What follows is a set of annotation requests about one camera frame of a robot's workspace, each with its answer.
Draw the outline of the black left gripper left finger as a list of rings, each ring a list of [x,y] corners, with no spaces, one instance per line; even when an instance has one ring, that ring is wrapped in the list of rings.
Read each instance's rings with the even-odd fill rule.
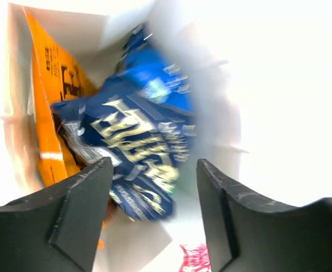
[[[113,172],[103,158],[0,206],[0,271],[91,271]]]

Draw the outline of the blue snack bag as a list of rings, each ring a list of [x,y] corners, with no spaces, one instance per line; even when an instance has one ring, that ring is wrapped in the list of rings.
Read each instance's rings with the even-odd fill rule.
[[[144,25],[132,32],[97,94],[52,105],[82,163],[111,159],[110,197],[134,221],[173,213],[171,194],[196,135],[188,79],[150,37]]]

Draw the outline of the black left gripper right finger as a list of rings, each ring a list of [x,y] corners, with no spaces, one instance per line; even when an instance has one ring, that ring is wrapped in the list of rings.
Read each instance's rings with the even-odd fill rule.
[[[332,198],[287,205],[205,159],[196,178],[213,271],[332,271]]]

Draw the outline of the red pink candy packet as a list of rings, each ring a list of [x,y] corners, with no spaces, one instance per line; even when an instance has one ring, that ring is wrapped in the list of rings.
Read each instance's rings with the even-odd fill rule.
[[[205,244],[180,245],[183,261],[179,272],[211,272],[208,248]]]

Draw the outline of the orange Kettle chips bag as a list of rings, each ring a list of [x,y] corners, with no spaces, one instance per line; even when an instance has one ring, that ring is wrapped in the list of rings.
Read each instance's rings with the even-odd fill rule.
[[[94,95],[98,89],[89,80],[77,60],[63,49],[24,9],[32,37],[32,83],[35,131],[39,149],[37,168],[45,186],[51,186],[84,167],[75,160],[59,135],[62,128],[54,119],[52,104]]]

